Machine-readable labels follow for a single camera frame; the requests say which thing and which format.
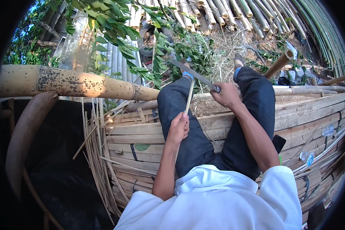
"blade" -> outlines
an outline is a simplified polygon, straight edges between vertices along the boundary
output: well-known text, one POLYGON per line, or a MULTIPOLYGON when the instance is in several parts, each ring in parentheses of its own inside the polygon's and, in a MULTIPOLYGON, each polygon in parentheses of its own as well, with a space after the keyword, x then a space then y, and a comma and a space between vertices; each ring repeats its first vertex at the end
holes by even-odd
POLYGON ((205 79, 202 75, 200 75, 196 71, 192 70, 188 66, 185 66, 183 63, 178 62, 178 61, 176 61, 175 59, 172 59, 172 58, 167 59, 167 61, 172 63, 172 64, 174 64, 174 65, 176 65, 180 69, 188 72, 189 74, 192 74, 195 78, 197 78, 198 80, 200 80, 203 83, 205 83, 206 85, 208 85, 212 90, 215 90, 215 85, 212 82, 210 82, 209 80, 205 79))

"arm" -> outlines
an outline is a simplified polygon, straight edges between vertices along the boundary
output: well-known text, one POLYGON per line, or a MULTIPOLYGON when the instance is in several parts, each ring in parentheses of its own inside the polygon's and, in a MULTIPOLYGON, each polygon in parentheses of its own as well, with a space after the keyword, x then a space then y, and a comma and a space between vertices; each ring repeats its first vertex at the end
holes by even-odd
POLYGON ((171 122, 161 156, 160 167, 152 186, 152 194, 163 200, 170 199, 174 193, 175 159, 180 142, 188 136, 188 132, 189 118, 181 112, 171 122))
POLYGON ((211 91, 212 97, 236 115, 249 150, 261 171, 264 173, 267 169, 280 165, 275 146, 273 146, 266 131, 240 101, 235 86, 229 82, 216 82, 215 85, 221 88, 221 92, 218 94, 215 91, 211 91))

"black cloth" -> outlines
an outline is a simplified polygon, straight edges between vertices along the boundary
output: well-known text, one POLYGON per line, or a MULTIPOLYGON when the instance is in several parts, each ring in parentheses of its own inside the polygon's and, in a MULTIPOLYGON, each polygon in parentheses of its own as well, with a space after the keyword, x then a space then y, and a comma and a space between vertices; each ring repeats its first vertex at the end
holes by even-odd
MULTIPOLYGON (((237 83, 243 95, 243 103, 272 139, 275 126, 275 93, 264 76, 249 67, 242 67, 237 83)), ((166 139, 171 121, 185 110, 190 82, 181 78, 162 89, 157 97, 162 131, 166 139)), ((221 153, 213 153, 213 145, 204 135, 202 128, 189 111, 188 137, 180 144, 175 165, 178 177, 183 177, 193 167, 213 164, 219 170, 242 173, 255 180, 260 170, 249 151, 238 119, 234 119, 221 153)))

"mobile phone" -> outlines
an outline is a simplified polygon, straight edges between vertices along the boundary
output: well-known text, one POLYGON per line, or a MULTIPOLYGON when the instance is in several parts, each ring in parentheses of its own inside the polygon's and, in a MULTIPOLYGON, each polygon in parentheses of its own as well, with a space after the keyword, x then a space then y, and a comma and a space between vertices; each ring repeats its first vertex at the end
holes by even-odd
POLYGON ((272 143, 275 146, 277 154, 279 154, 286 143, 286 139, 280 137, 279 135, 275 135, 272 139, 272 143))

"leg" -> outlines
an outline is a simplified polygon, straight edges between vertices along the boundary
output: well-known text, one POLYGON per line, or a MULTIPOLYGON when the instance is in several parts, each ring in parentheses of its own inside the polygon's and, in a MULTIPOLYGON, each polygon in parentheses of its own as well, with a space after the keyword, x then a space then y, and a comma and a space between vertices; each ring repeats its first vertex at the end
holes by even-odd
MULTIPOLYGON (((157 97, 159 117, 165 140, 171 121, 185 110, 188 100, 190 80, 183 77, 161 90, 157 97)), ((179 148, 175 169, 178 177, 183 177, 193 167, 207 164, 213 158, 213 145, 204 135, 196 117, 189 110, 189 134, 179 148)))
MULTIPOLYGON (((249 67, 239 70, 237 83, 243 95, 243 103, 272 139, 275 126, 275 93, 272 84, 249 67)), ((256 180, 260 174, 236 118, 232 122, 222 153, 217 158, 214 164, 220 170, 237 171, 252 180, 256 180)))

